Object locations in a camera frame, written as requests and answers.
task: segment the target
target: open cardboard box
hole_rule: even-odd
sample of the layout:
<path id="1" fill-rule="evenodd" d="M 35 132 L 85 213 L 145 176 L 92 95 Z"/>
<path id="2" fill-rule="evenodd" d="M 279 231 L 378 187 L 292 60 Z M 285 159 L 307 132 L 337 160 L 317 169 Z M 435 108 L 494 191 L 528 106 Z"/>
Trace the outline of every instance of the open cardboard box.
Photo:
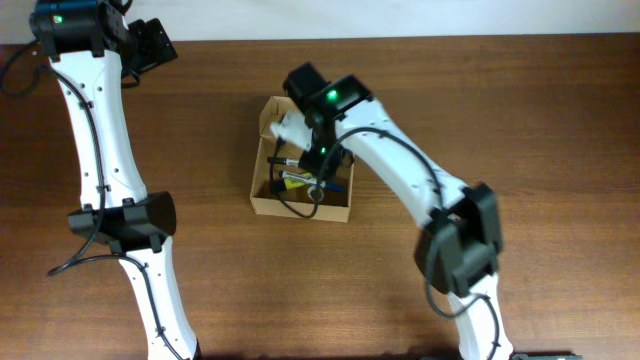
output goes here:
<path id="1" fill-rule="evenodd" d="M 259 123 L 260 144 L 258 145 L 258 156 L 253 172 L 253 183 L 251 185 L 251 205 L 259 215 L 275 215 L 286 217 L 298 217 L 278 201 L 269 190 L 269 163 L 267 157 L 273 156 L 275 142 L 269 125 L 278 122 L 287 111 L 299 111 L 296 105 L 288 97 L 274 96 L 269 99 L 267 105 L 262 110 Z M 292 145 L 285 144 L 278 152 L 279 157 L 299 159 L 302 150 Z M 287 170 L 294 173 L 304 172 L 302 169 L 284 165 L 276 165 L 275 171 Z M 277 173 L 273 174 L 274 180 L 279 179 Z M 335 179 L 331 183 L 342 185 L 345 191 L 342 193 L 324 191 L 324 199 L 318 206 L 318 212 L 313 217 L 315 220 L 347 222 L 351 211 L 351 184 L 353 182 L 353 166 L 349 168 L 340 167 Z M 294 209 L 303 214 L 311 213 L 313 201 L 307 195 L 308 186 L 288 190 L 280 193 L 283 200 L 287 201 Z"/>

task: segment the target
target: box flap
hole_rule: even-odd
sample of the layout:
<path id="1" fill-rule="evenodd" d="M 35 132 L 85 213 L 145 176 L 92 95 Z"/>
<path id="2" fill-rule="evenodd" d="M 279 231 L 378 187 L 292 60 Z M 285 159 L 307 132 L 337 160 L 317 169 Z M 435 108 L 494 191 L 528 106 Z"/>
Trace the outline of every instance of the box flap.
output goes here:
<path id="1" fill-rule="evenodd" d="M 287 111 L 300 112 L 296 104 L 288 97 L 272 96 L 269 98 L 267 105 L 262 109 L 260 117 L 258 118 L 260 136 L 273 139 L 269 125 L 271 125 L 272 122 L 280 121 Z"/>
<path id="2" fill-rule="evenodd" d="M 258 215 L 299 218 L 298 215 L 282 206 L 278 200 L 252 197 L 251 205 Z M 290 205 L 303 214 L 308 214 L 313 209 L 313 204 L 290 203 Z M 350 211 L 351 209 L 348 207 L 320 205 L 313 219 L 346 223 L 349 221 Z"/>

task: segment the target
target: marker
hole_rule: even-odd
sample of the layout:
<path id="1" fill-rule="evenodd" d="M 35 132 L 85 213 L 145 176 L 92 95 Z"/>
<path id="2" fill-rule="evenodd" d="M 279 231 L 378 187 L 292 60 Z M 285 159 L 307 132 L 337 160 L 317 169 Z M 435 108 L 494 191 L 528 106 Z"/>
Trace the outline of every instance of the marker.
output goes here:
<path id="1" fill-rule="evenodd" d="M 306 174 L 294 174 L 288 171 L 280 171 L 280 177 L 283 179 L 291 179 L 301 183 L 309 184 L 309 185 L 317 185 L 318 180 L 314 177 L 304 176 Z M 344 186 L 336 185 L 336 184 L 327 184 L 326 181 L 320 183 L 320 187 L 323 187 L 327 190 L 335 191 L 335 192 L 344 192 Z"/>
<path id="2" fill-rule="evenodd" d="M 274 164 L 277 164 L 277 165 L 287 165 L 287 166 L 295 166 L 295 167 L 298 167 L 298 164 L 300 163 L 299 160 L 295 160 L 295 159 L 287 159 L 287 158 L 281 158 L 281 157 L 273 158 L 271 156 L 267 158 L 267 162 L 269 164 L 273 162 Z"/>

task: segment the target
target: cable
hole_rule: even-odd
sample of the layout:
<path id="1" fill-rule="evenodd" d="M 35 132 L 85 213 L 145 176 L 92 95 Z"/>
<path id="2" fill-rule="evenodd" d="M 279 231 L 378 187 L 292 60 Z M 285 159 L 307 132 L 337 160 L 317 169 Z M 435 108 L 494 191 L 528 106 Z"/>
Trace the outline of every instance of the cable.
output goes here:
<path id="1" fill-rule="evenodd" d="M 36 67 L 34 69 L 34 71 L 33 71 L 33 77 L 31 78 L 31 84 L 29 84 L 29 86 L 27 86 L 23 90 L 20 90 L 18 92 L 10 92 L 9 90 L 7 90 L 7 88 L 5 86 L 5 83 L 4 83 L 4 77 L 9 72 L 9 69 L 11 68 L 11 65 L 13 65 L 13 63 L 20 56 L 22 56 L 22 54 L 24 54 L 27 50 L 29 50 L 32 47 L 34 47 L 36 44 L 38 44 L 38 39 L 35 39 L 35 40 L 31 41 L 30 43 L 28 43 L 27 45 L 25 45 L 22 48 L 20 48 L 20 50 L 16 51 L 15 54 L 13 54 L 13 55 L 11 55 L 11 57 L 9 57 L 9 60 L 7 60 L 7 63 L 4 65 L 2 70 L 0 70 L 0 91 L 2 91 L 2 93 L 5 94 L 6 96 L 9 96 L 9 97 L 27 96 L 31 92 L 33 92 L 33 90 L 36 89 L 36 86 L 38 86 L 38 81 L 40 80 L 40 68 L 39 67 Z"/>
<path id="2" fill-rule="evenodd" d="M 116 4 L 115 0 L 111 0 L 109 1 L 109 3 L 111 4 L 111 6 L 116 8 L 116 10 L 118 10 L 122 14 L 122 16 L 124 16 L 127 14 L 127 11 L 129 11 L 129 9 L 131 8 L 131 5 L 133 4 L 133 0 L 127 1 L 127 3 L 124 5 Z"/>
<path id="3" fill-rule="evenodd" d="M 20 50 L 18 50 L 15 54 L 13 54 L 9 58 L 9 60 L 7 61 L 7 64 L 2 68 L 2 70 L 0 70 L 0 89 L 7 96 L 11 96 L 11 97 L 27 96 L 28 94 L 33 92 L 37 87 L 38 81 L 40 79 L 41 70 L 49 71 L 58 80 L 60 80 L 60 82 L 62 82 L 65 86 L 67 86 L 67 88 L 69 88 L 69 91 L 71 91 L 76 96 L 78 101 L 80 101 L 81 107 L 87 116 L 87 122 L 89 123 L 89 129 L 91 132 L 91 139 L 93 141 L 93 149 L 94 149 L 94 155 L 95 155 L 95 161 L 96 161 L 96 171 L 98 174 L 98 191 L 100 192 L 100 207 L 98 209 L 98 218 L 95 223 L 95 229 L 93 230 L 91 235 L 87 238 L 87 241 L 84 243 L 84 245 L 71 258 L 69 258 L 64 264 L 49 270 L 47 275 L 56 276 L 72 267 L 82 265 L 82 264 L 87 264 L 94 261 L 100 261 L 100 260 L 124 260 L 134 264 L 138 268 L 138 270 L 140 270 L 140 272 L 142 273 L 142 277 L 144 278 L 145 285 L 147 288 L 147 296 L 149 297 L 149 305 L 151 306 L 151 312 L 153 313 L 153 319 L 156 325 L 156 332 L 158 333 L 158 336 L 162 339 L 167 349 L 176 357 L 176 359 L 183 360 L 180 354 L 178 354 L 178 352 L 173 348 L 173 346 L 171 345 L 171 342 L 169 341 L 169 339 L 167 339 L 166 335 L 164 334 L 165 329 L 160 324 L 158 310 L 156 308 L 156 303 L 153 299 L 153 291 L 151 290 L 151 282 L 149 281 L 149 276 L 145 271 L 145 267 L 142 266 L 142 264 L 140 264 L 138 261 L 128 258 L 126 256 L 121 256 L 121 255 L 98 255 L 98 256 L 92 256 L 88 258 L 82 258 L 82 256 L 87 252 L 89 247 L 95 242 L 96 238 L 98 237 L 98 234 L 100 233 L 100 229 L 102 227 L 102 223 L 104 221 L 106 186 L 104 185 L 104 173 L 102 169 L 102 156 L 100 153 L 98 133 L 96 131 L 96 125 L 93 120 L 93 115 L 91 114 L 91 107 L 89 106 L 89 103 L 87 103 L 87 101 L 84 99 L 80 91 L 78 91 L 78 88 L 76 88 L 71 83 L 71 81 L 65 78 L 62 74 L 60 74 L 59 72 L 55 71 L 54 69 L 52 69 L 47 65 L 40 64 L 36 66 L 36 68 L 34 69 L 34 75 L 31 80 L 31 84 L 27 88 L 15 93 L 9 92 L 5 88 L 4 77 L 9 71 L 9 68 L 11 67 L 11 65 L 20 57 L 20 55 L 25 53 L 28 49 L 30 49 L 37 43 L 38 43 L 37 40 L 30 42 L 29 44 L 22 47 Z"/>
<path id="4" fill-rule="evenodd" d="M 120 87 L 123 89 L 131 89 L 134 87 L 137 87 L 140 85 L 140 75 L 138 75 L 137 72 L 131 70 L 131 69 L 127 69 L 127 68 L 123 68 L 122 69 L 122 79 L 126 78 L 127 76 L 131 75 L 131 77 L 133 78 L 133 80 L 135 80 L 134 83 L 125 83 L 124 81 L 121 83 Z"/>
<path id="5" fill-rule="evenodd" d="M 327 168 L 329 166 L 329 161 L 331 159 L 331 157 L 333 156 L 333 154 L 338 150 L 338 148 L 340 147 L 340 144 L 347 139 L 348 137 L 358 134 L 358 133 L 362 133 L 362 132 L 370 132 L 370 133 L 375 133 L 378 134 L 380 137 L 386 137 L 394 142 L 396 142 L 398 145 L 404 147 L 405 149 L 407 149 L 411 154 L 413 154 L 421 163 L 422 165 L 424 165 L 425 169 L 427 170 L 427 172 L 429 173 L 429 176 L 433 179 L 433 182 L 435 183 L 435 193 L 438 195 L 438 203 L 439 203 L 439 207 L 442 210 L 440 212 L 440 216 L 437 219 L 433 219 L 435 221 L 435 228 L 439 229 L 440 226 L 443 224 L 444 220 L 446 219 L 446 214 L 444 212 L 445 210 L 445 205 L 444 205 L 444 197 L 442 195 L 442 185 L 440 184 L 440 181 L 438 181 L 438 176 L 436 175 L 436 172 L 434 171 L 433 167 L 431 166 L 431 164 L 429 163 L 429 161 L 424 157 L 424 155 L 422 155 L 418 150 L 416 150 L 413 146 L 409 145 L 408 143 L 406 143 L 404 140 L 389 134 L 387 131 L 384 130 L 380 130 L 378 128 L 373 128 L 373 127 L 360 127 L 360 128 L 356 128 L 353 130 L 350 130 L 348 132 L 346 132 L 344 135 L 340 136 L 336 142 L 331 146 L 331 148 L 329 149 L 329 151 L 327 151 L 324 161 L 322 162 L 322 165 L 320 166 L 320 170 L 318 171 L 318 181 L 322 181 L 324 178 L 324 174 L 327 171 Z M 282 146 L 282 144 L 284 144 L 284 141 L 282 139 L 278 139 L 278 142 L 276 143 L 276 151 L 275 151 L 275 155 L 274 157 L 277 156 L 278 150 L 280 149 L 280 147 Z M 270 166 L 270 174 L 269 174 L 269 180 L 270 183 L 273 183 L 273 162 L 271 163 Z M 314 196 L 314 203 L 313 203 L 313 210 L 311 211 L 311 213 L 309 215 L 304 215 L 299 213 L 298 211 L 295 211 L 294 209 L 292 209 L 286 202 L 284 202 L 283 200 L 280 200 L 285 206 L 287 206 L 287 208 L 289 208 L 290 210 L 294 211 L 296 214 L 298 214 L 298 216 L 301 216 L 303 218 L 312 218 L 316 211 L 318 210 L 318 203 L 319 203 L 319 192 L 315 193 Z M 457 318 L 458 316 L 464 314 L 467 310 L 469 310 L 469 308 L 475 304 L 478 300 L 483 300 L 486 304 L 487 307 L 489 308 L 489 311 L 491 312 L 491 317 L 493 318 L 493 325 L 494 325 L 494 329 L 495 329 L 495 335 L 494 335 L 494 341 L 492 343 L 492 348 L 491 351 L 489 353 L 489 356 L 487 357 L 488 360 L 492 360 L 493 356 L 495 355 L 499 343 L 499 339 L 500 339 L 500 322 L 498 320 L 498 315 L 493 307 L 493 305 L 491 304 L 491 298 L 487 295 L 484 294 L 476 294 L 476 297 L 468 304 L 466 305 L 464 308 L 458 310 L 457 312 L 453 313 L 453 314 L 448 314 L 446 312 L 444 312 L 442 309 L 440 309 L 438 307 L 438 305 L 435 303 L 435 300 L 433 299 L 433 294 L 431 292 L 431 284 L 433 283 L 433 272 L 434 272 L 434 268 L 435 268 L 435 262 L 436 262 L 436 258 L 438 255 L 440 249 L 440 242 L 439 241 L 432 241 L 431 245 L 429 246 L 429 253 L 427 256 L 427 263 L 426 263 L 426 271 L 425 271 L 425 277 L 426 277 L 426 293 L 427 293 L 427 301 L 429 303 L 429 307 L 438 315 L 441 316 L 445 319 L 448 320 L 452 320 Z"/>
<path id="6" fill-rule="evenodd" d="M 276 157 L 278 157 L 278 151 L 280 150 L 282 145 L 284 145 L 284 140 L 278 139 L 276 141 L 276 150 L 275 150 L 275 152 L 273 154 L 273 158 L 274 159 Z M 278 200 L 282 203 L 282 205 L 284 205 L 287 209 L 291 210 L 291 212 L 293 212 L 294 214 L 300 216 L 301 218 L 311 219 L 312 217 L 314 217 L 316 215 L 316 212 L 318 211 L 318 204 L 320 204 L 320 194 L 319 194 L 320 191 L 316 191 L 315 192 L 315 196 L 313 198 L 313 210 L 311 210 L 311 213 L 309 215 L 305 215 L 305 214 L 299 212 L 298 210 L 296 210 L 293 207 L 291 207 L 291 205 L 287 204 L 286 201 L 282 200 L 282 197 L 280 197 L 280 193 L 279 192 L 273 190 L 274 165 L 275 165 L 275 161 L 272 161 L 271 165 L 269 165 L 269 190 L 271 190 L 271 193 L 276 195 L 276 198 L 278 198 Z"/>

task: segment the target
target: wooden table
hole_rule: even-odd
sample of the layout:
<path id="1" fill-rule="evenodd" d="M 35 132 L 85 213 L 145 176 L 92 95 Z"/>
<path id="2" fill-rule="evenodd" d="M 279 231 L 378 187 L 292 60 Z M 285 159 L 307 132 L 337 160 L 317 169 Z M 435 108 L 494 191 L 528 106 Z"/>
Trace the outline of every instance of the wooden table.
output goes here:
<path id="1" fill-rule="evenodd" d="M 175 45 L 180 58 L 125 91 L 124 107 L 148 190 L 174 196 L 175 271 L 208 356 L 457 347 L 455 325 L 427 306 L 412 219 L 363 163 L 348 224 L 253 213 L 258 114 L 307 60 L 327 78 L 355 72 L 436 162 L 497 191 L 517 349 L 640 353 L 640 35 Z M 38 61 L 25 57 L 9 84 Z M 80 176 L 59 88 L 45 76 L 0 101 L 2 357 L 144 358 L 118 264 L 45 276 L 81 244 L 66 224 Z"/>

